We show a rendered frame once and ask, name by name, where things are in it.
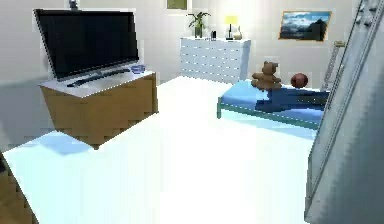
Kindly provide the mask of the white chest of drawers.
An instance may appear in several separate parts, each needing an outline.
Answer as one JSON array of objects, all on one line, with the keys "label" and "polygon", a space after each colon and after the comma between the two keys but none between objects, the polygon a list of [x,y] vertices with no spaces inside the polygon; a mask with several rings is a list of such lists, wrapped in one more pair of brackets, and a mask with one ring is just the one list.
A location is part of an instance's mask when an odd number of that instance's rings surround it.
[{"label": "white chest of drawers", "polygon": [[180,74],[182,76],[235,84],[245,80],[251,40],[180,39]]}]

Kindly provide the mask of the yellow table lamp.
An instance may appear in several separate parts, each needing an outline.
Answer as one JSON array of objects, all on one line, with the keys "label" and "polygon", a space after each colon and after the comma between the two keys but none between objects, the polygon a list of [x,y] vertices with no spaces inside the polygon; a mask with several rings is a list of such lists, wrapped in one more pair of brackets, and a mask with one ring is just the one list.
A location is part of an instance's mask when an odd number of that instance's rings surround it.
[{"label": "yellow table lamp", "polygon": [[236,15],[227,15],[225,17],[225,24],[228,26],[228,35],[227,40],[232,40],[232,26],[238,22],[238,17]]}]

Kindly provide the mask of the framed mountain picture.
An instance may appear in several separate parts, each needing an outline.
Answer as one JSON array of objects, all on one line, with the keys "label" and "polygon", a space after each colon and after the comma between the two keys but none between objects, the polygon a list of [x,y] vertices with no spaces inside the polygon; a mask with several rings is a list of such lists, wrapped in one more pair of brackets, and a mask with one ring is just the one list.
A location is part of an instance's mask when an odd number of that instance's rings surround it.
[{"label": "framed mountain picture", "polygon": [[331,11],[284,11],[280,39],[323,42]]}]

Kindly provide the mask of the blue bed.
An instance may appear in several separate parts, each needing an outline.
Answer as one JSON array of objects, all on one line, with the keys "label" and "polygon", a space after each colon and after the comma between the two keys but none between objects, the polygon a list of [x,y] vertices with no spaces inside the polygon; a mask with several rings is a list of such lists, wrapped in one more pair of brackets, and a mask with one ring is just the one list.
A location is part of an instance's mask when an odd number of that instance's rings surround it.
[{"label": "blue bed", "polygon": [[317,130],[329,92],[283,85],[280,89],[261,91],[250,80],[230,87],[217,102],[217,118],[223,110]]}]

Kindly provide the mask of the brown teddy bear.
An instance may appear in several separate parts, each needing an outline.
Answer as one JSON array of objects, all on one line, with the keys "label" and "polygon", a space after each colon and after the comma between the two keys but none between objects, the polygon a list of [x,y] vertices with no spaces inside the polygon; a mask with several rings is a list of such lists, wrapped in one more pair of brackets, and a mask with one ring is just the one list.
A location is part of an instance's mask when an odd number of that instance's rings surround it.
[{"label": "brown teddy bear", "polygon": [[262,72],[252,75],[251,85],[261,91],[280,89],[281,79],[275,76],[277,67],[277,63],[265,61]]}]

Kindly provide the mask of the green house plant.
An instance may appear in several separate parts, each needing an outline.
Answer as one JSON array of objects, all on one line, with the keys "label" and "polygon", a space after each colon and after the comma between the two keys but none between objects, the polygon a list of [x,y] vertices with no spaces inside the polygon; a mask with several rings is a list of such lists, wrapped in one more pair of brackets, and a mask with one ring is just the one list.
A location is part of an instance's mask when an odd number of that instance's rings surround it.
[{"label": "green house plant", "polygon": [[189,23],[190,27],[194,28],[194,36],[196,38],[201,38],[203,34],[203,17],[209,16],[209,13],[207,12],[199,12],[197,14],[189,13],[189,16],[193,18],[193,20]]}]

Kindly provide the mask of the green framed window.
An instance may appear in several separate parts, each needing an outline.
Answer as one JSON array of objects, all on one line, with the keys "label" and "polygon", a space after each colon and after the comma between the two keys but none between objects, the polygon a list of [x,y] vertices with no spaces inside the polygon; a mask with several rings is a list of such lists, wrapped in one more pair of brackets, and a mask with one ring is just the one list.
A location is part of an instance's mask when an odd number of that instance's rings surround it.
[{"label": "green framed window", "polygon": [[168,9],[186,10],[188,8],[188,0],[166,0]]}]

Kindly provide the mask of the red brown ball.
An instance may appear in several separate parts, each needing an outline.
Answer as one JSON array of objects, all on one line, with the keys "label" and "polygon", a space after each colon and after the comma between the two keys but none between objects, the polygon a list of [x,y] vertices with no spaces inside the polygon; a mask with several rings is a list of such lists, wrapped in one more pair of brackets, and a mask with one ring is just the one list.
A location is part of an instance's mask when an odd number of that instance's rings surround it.
[{"label": "red brown ball", "polygon": [[303,73],[296,73],[291,78],[291,85],[294,88],[304,88],[308,84],[308,77]]}]

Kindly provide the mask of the grey room door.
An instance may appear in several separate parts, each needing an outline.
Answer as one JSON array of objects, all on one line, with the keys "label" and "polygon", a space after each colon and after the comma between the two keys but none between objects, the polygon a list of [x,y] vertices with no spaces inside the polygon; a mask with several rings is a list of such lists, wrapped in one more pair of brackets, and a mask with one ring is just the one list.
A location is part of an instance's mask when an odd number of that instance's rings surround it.
[{"label": "grey room door", "polygon": [[384,0],[361,0],[309,158],[304,220],[384,224]]}]

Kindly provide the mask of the black television set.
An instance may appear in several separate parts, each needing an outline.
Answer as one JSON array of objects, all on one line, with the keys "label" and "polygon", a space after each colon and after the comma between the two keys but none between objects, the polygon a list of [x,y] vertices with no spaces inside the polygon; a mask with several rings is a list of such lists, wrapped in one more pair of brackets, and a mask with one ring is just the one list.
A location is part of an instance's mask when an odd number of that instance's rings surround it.
[{"label": "black television set", "polygon": [[128,11],[34,11],[58,81],[139,60],[134,14]]}]

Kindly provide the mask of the wooden television cabinet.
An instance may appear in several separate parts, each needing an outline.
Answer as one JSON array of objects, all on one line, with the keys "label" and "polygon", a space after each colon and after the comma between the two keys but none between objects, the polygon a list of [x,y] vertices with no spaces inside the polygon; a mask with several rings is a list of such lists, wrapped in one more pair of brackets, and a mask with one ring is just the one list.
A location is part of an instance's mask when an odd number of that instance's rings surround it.
[{"label": "wooden television cabinet", "polygon": [[73,87],[42,83],[54,128],[91,147],[99,146],[158,112],[156,73],[123,73]]}]

